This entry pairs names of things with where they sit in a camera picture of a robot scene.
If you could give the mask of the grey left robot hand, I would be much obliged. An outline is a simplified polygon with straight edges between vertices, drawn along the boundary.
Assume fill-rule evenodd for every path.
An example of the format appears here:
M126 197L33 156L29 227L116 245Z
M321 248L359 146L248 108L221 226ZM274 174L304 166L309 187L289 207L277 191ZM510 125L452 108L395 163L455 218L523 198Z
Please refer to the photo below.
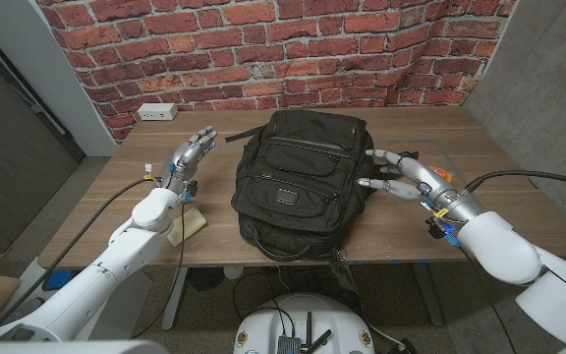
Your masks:
M163 163L162 186L167 188L174 180L189 181L196 174L199 162L214 147L216 136L213 127L206 126L171 150Z

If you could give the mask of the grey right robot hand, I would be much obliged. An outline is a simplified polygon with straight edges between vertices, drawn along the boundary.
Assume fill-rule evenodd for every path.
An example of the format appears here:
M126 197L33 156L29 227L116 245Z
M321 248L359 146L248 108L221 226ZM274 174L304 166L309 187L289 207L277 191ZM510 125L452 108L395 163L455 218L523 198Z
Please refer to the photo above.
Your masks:
M359 178L357 182L362 187L383 190L404 200L426 198L438 208L448 207L460 198L459 192L445 178L416 159L382 149L369 149L366 155L388 163L381 171L391 168L393 173L402 174L414 185L396 180Z

